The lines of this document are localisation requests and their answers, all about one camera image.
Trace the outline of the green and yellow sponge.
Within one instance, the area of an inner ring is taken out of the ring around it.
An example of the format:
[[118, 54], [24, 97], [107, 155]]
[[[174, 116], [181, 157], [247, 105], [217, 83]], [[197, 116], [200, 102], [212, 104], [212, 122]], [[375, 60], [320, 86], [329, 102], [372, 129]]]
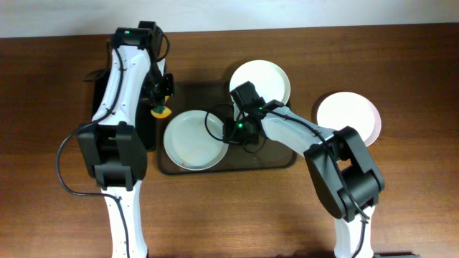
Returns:
[[165, 105], [158, 105], [151, 109], [151, 114], [157, 119], [164, 119], [170, 116], [171, 109]]

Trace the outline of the light blue plate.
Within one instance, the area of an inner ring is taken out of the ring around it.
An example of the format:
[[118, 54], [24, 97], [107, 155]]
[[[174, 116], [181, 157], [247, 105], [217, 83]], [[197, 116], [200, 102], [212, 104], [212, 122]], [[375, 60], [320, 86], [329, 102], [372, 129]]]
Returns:
[[166, 126], [163, 144], [167, 156], [179, 167], [203, 171], [216, 166], [229, 145], [221, 141], [223, 122], [203, 110], [189, 110], [175, 116]]

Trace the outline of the pink plate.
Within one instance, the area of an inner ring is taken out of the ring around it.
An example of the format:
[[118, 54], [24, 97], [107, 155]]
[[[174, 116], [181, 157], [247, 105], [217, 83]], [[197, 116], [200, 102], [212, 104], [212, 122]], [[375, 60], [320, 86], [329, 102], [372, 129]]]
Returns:
[[374, 104], [355, 92], [337, 92], [325, 97], [316, 112], [321, 127], [341, 130], [346, 126], [355, 129], [366, 146], [379, 137], [382, 119]]

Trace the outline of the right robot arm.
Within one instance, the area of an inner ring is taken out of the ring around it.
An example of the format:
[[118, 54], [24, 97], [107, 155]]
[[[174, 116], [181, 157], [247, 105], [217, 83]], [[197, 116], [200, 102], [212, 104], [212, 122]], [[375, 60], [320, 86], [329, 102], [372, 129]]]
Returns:
[[324, 128], [280, 101], [265, 102], [251, 82], [237, 86], [230, 96], [239, 112], [225, 121], [224, 142], [247, 145], [263, 135], [302, 155], [319, 201], [334, 218], [334, 256], [374, 257], [372, 215], [385, 182], [357, 131]]

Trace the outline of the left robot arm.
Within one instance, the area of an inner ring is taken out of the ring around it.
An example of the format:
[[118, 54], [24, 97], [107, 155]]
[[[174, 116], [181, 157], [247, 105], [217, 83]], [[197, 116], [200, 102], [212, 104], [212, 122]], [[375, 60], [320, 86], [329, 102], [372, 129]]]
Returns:
[[110, 40], [104, 92], [94, 100], [91, 124], [77, 134], [86, 169], [105, 199], [113, 257], [148, 256], [140, 191], [147, 153], [156, 147], [154, 113], [166, 114], [174, 79], [166, 71], [169, 41], [154, 21], [118, 28]]

